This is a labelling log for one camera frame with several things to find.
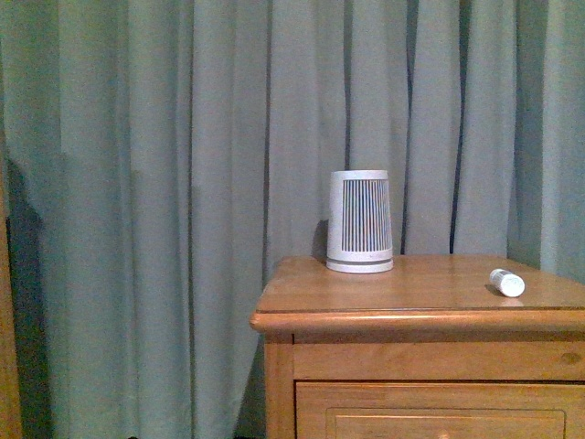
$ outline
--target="curtain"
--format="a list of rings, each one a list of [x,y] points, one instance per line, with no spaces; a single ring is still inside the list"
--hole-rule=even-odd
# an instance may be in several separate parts
[[[262,437],[248,317],[281,257],[324,255],[334,170],[387,169],[395,254],[585,282],[583,22],[560,0],[2,3],[28,435]]]

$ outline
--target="drawer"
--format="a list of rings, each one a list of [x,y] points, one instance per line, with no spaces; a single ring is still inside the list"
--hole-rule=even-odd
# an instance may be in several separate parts
[[[296,337],[293,351],[297,380],[585,380],[582,340],[368,343]]]
[[[580,438],[585,387],[297,382],[298,439]]]

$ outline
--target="wooden furniture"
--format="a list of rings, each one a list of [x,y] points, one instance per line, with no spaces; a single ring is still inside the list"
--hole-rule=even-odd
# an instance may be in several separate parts
[[[0,438],[21,437],[15,327],[12,315],[4,193],[0,174]]]
[[[494,268],[524,294],[499,294]],[[250,323],[270,439],[585,437],[585,285],[494,256],[377,274],[289,258]]]

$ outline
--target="air purifier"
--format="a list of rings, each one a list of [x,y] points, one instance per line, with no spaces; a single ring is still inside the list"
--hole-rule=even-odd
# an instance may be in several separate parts
[[[392,268],[387,171],[333,172],[329,208],[327,268],[344,273]]]

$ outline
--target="drawer front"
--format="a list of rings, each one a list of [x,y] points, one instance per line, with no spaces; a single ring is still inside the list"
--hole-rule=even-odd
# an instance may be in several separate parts
[[[293,351],[297,380],[585,380],[584,341],[295,341]]]
[[[562,439],[562,411],[329,409],[327,439]]]
[[[298,439],[583,437],[585,387],[298,382]]]

